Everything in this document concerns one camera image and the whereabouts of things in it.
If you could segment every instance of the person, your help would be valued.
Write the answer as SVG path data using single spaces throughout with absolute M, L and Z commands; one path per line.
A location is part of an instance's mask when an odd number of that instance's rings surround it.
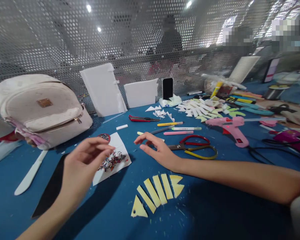
M 165 168 L 217 182 L 270 201 L 290 206 L 292 220 L 300 237 L 300 172 L 253 162 L 183 159 L 175 155 L 160 139 L 150 133 L 136 138 L 146 154 Z M 52 239 L 85 197 L 93 176 L 114 147 L 100 137 L 87 138 L 64 161 L 59 196 L 18 240 Z

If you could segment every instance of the pink glue gun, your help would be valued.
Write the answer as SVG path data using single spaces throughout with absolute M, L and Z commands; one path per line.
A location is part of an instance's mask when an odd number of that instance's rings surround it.
M 236 140 L 236 145 L 244 148 L 249 145 L 249 141 L 238 128 L 244 125 L 244 121 L 243 117 L 233 117 L 232 119 L 225 117 L 206 120 L 206 124 L 222 127 L 223 134 L 231 134 Z

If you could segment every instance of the red utility knife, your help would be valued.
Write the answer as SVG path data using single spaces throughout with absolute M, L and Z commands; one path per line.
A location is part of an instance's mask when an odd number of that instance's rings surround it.
M 141 118 L 141 117 L 134 117 L 131 115 L 129 115 L 129 119 L 132 122 L 158 122 L 158 121 L 160 121 L 160 119 L 153 119 L 153 118 L 147 118 L 147 117 Z

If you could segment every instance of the metal mesh wall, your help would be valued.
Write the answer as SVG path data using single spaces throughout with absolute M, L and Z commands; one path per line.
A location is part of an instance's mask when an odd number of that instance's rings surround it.
M 0 0 L 0 81 L 48 74 L 93 113 L 79 71 L 111 62 L 124 99 L 124 84 L 164 77 L 182 95 L 248 54 L 225 53 L 222 28 L 252 29 L 256 71 L 273 56 L 271 20 L 299 13 L 299 0 Z

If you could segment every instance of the yellow-handled scissors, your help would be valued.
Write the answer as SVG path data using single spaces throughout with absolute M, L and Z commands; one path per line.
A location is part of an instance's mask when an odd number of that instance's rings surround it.
M 205 140 L 206 143 L 186 142 L 189 138 L 192 138 L 192 137 L 201 138 L 201 139 Z M 186 145 L 195 145 L 195 146 L 198 146 L 198 147 L 187 148 Z M 180 141 L 180 144 L 178 144 L 178 145 L 169 145 L 168 147 L 171 150 L 184 150 L 185 153 L 187 153 L 191 156 L 197 157 L 199 159 L 203 159 L 203 160 L 213 160 L 213 159 L 216 159 L 217 156 L 218 156 L 218 151 L 215 147 L 210 145 L 210 140 L 205 138 L 205 137 L 202 137 L 200 135 L 187 136 L 183 140 Z M 211 148 L 214 151 L 215 154 L 211 157 L 204 157 L 204 156 L 193 153 L 193 151 L 195 151 L 195 150 L 204 149 L 204 148 Z

